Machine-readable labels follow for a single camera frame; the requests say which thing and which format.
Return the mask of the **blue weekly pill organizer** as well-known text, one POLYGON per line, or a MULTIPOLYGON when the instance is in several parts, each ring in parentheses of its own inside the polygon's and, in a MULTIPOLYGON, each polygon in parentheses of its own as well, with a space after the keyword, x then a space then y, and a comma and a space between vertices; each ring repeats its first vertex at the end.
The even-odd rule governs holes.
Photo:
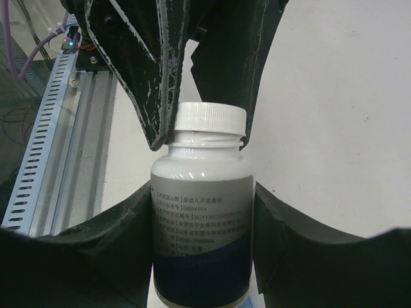
POLYGON ((265 308, 265 300, 263 294, 258 293, 257 288, 250 290, 250 293, 243 304, 247 308, 265 308))

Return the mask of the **white bottle cap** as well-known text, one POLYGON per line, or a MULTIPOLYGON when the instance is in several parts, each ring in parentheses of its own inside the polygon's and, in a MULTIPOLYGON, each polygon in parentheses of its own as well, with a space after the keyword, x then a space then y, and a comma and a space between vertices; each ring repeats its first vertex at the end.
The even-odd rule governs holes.
POLYGON ((175 131, 226 133, 246 136, 247 113, 232 105, 210 102, 180 102, 175 131))

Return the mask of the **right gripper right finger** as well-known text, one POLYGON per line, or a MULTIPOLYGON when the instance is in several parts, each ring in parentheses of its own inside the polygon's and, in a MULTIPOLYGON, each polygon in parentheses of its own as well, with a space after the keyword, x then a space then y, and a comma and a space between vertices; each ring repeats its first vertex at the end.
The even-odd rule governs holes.
POLYGON ((254 267, 267 307, 409 307, 410 230, 362 238, 256 187, 254 267))

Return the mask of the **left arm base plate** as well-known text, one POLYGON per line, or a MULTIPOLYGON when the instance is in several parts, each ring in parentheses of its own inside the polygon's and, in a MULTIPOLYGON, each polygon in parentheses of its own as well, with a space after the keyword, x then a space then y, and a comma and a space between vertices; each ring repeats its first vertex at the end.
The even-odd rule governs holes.
POLYGON ((80 29, 79 33, 80 42, 76 47, 76 69, 78 71, 93 73, 97 73, 99 71, 109 71, 110 69, 108 64, 90 39, 88 33, 83 29, 80 29))

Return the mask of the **white pill bottle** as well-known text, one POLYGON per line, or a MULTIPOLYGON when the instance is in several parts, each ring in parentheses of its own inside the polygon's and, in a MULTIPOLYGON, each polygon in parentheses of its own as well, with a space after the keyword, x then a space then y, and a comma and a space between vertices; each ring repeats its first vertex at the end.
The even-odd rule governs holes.
POLYGON ((237 307, 249 293, 255 179, 241 144, 177 132, 153 163, 153 283, 168 307, 237 307))

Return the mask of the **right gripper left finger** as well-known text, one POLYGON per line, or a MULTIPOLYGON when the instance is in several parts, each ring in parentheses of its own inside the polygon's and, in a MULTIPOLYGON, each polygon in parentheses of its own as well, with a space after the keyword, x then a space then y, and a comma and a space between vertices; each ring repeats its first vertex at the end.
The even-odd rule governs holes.
POLYGON ((2 307, 145 307, 152 270, 150 185, 58 235, 1 231, 2 307))

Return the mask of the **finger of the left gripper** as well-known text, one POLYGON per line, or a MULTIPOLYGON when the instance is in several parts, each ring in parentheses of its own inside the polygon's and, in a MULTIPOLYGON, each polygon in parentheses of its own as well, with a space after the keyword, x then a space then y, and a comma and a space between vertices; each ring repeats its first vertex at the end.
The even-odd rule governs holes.
POLYGON ((148 146, 172 134, 189 1, 62 1, 131 99, 148 146))
POLYGON ((189 38, 198 42, 191 73, 201 100, 247 113, 250 140, 263 69, 287 1, 192 1, 189 38))

